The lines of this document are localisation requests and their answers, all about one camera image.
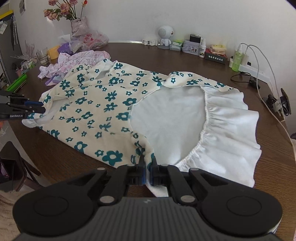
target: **white robot figurine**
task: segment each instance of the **white robot figurine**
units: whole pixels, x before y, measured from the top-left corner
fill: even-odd
[[[158,35],[161,37],[160,45],[158,48],[169,49],[172,41],[169,40],[170,37],[174,35],[174,30],[169,25],[163,25],[158,29]]]

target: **bouquet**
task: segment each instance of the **bouquet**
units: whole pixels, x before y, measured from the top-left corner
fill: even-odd
[[[59,0],[49,0],[48,4],[50,6],[57,6],[56,9],[45,9],[44,17],[48,17],[50,20],[60,20],[60,18],[64,17],[69,20],[78,19],[76,16],[75,5],[78,3],[78,0],[63,0],[63,3],[59,3]],[[82,3],[81,15],[82,11],[87,5],[87,0]]]

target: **white bottle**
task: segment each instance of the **white bottle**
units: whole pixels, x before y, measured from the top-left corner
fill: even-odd
[[[202,42],[200,43],[200,54],[199,54],[201,58],[205,57],[206,49],[207,49],[207,46],[205,45],[205,39],[202,39]]]

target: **metal screw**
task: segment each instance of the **metal screw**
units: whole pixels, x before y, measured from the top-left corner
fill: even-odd
[[[187,203],[195,201],[195,197],[193,197],[191,195],[184,195],[180,199],[182,202],[187,202]]]
[[[114,202],[114,197],[111,197],[111,196],[103,196],[100,198],[100,202],[102,203],[112,203]]]

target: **yellow object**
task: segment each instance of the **yellow object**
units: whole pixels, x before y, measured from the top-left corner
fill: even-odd
[[[12,11],[12,10],[10,10],[10,11],[8,11],[8,12],[6,12],[6,13],[4,13],[4,14],[0,15],[0,20],[1,20],[1,19],[3,19],[3,18],[5,18],[6,16],[8,16],[8,15],[12,14],[12,13],[13,13],[13,11]]]
[[[50,50],[48,50],[48,54],[49,54],[50,59],[56,59],[59,57],[59,52],[57,51],[59,47],[60,46],[58,45],[58,46],[53,47]]]

